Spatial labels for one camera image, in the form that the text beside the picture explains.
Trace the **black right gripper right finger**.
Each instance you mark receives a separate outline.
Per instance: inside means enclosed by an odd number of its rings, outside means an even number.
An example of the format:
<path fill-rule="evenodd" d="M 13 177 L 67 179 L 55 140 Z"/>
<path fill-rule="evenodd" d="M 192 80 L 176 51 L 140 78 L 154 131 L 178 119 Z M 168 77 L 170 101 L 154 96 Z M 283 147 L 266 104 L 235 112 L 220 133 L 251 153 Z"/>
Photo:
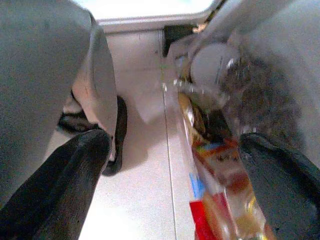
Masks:
<path fill-rule="evenodd" d="M 291 145 L 260 133 L 239 139 L 256 200 L 279 240 L 320 238 L 320 170 Z"/>

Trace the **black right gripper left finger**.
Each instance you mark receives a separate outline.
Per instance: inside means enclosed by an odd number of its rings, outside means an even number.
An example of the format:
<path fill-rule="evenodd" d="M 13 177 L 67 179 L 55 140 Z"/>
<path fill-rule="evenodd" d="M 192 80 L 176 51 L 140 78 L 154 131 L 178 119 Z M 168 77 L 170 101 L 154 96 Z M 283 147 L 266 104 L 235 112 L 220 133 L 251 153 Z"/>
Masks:
<path fill-rule="evenodd" d="M 0 238 L 77 240 L 110 148 L 101 129 L 58 147 L 0 210 Z"/>

